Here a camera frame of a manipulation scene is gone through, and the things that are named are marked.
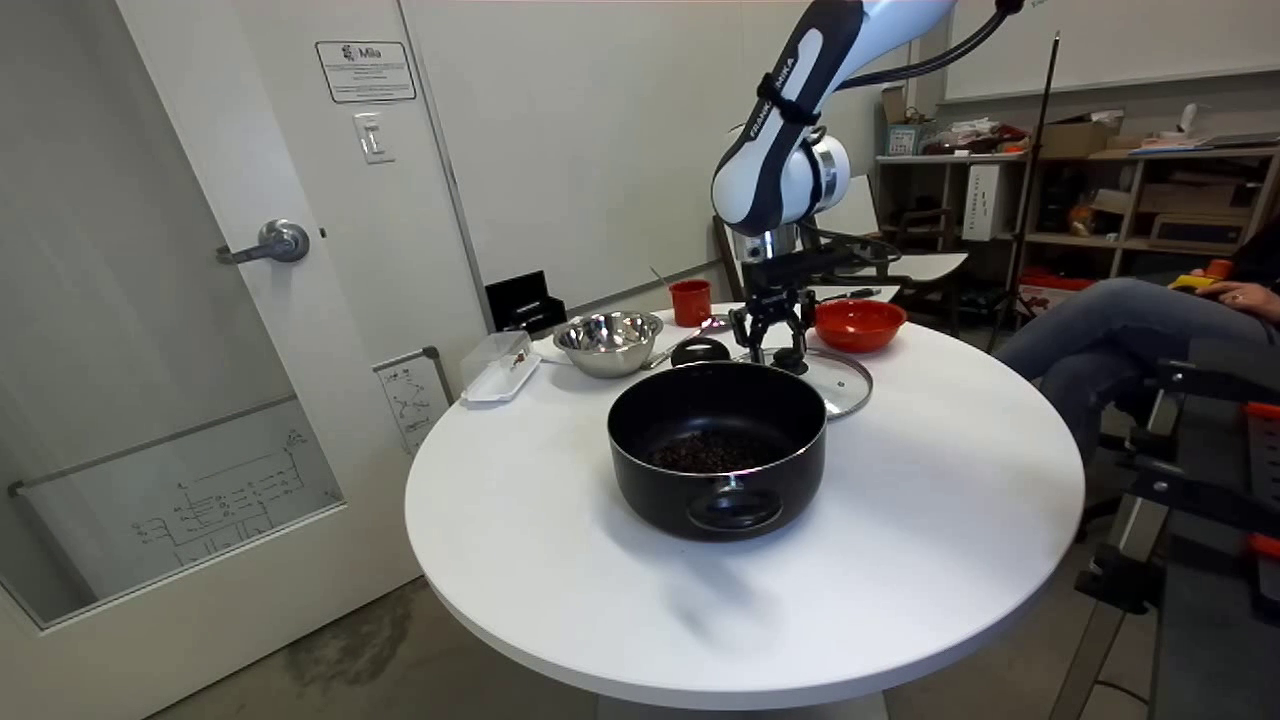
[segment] light switch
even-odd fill
[[[394,164],[398,158],[387,154],[385,115],[355,112],[351,122],[355,122],[355,140],[361,140],[364,164]]]

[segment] sign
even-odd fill
[[[371,372],[385,384],[385,398],[399,426],[404,452],[413,458],[453,406],[439,352],[426,347],[426,352],[387,360]]]
[[[335,106],[413,102],[410,52],[398,42],[321,42],[315,55]]]

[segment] metal bowl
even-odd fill
[[[654,360],[665,319],[636,314],[578,316],[558,334],[558,347],[590,376],[636,376]]]

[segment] jeans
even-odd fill
[[[1117,275],[1088,283],[995,347],[1068,422],[1081,452],[1099,414],[1144,384],[1160,360],[1271,347],[1276,329],[1203,296]]]

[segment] person's arm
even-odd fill
[[[1236,314],[1280,323],[1280,296],[1263,283],[1222,281],[1213,283],[1213,296]]]

